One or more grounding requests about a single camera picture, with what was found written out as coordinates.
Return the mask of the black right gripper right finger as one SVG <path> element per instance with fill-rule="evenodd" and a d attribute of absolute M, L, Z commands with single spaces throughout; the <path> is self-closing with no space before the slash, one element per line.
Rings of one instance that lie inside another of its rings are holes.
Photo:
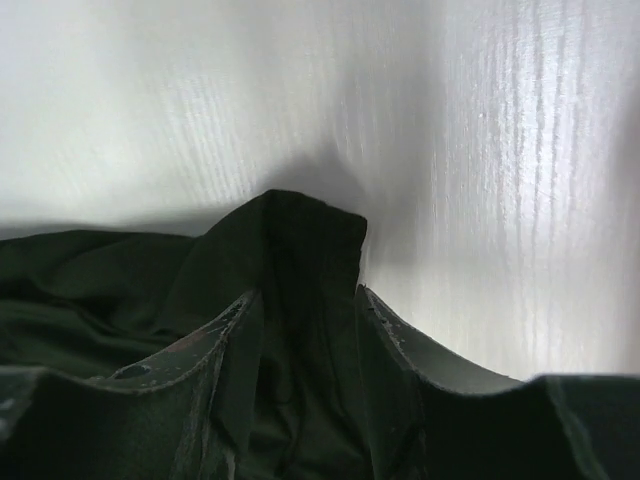
<path fill-rule="evenodd" d="M 378 479 L 635 479 L 639 380 L 487 370 L 356 294 L 367 436 Z"/>

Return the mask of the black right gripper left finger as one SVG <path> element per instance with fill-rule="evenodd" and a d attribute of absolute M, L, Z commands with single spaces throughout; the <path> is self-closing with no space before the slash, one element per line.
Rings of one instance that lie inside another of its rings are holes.
<path fill-rule="evenodd" d="M 248 449 L 261 296 L 108 377 L 1 370 L 5 479 L 230 479 Z"/>

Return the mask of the black t shirt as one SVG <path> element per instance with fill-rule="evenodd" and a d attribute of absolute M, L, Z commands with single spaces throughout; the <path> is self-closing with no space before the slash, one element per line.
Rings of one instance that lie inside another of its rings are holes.
<path fill-rule="evenodd" d="M 378 479 L 356 313 L 359 216 L 270 191 L 198 237 L 67 231 L 1 244 L 1 370 L 108 377 L 261 296 L 247 451 L 230 479 Z"/>

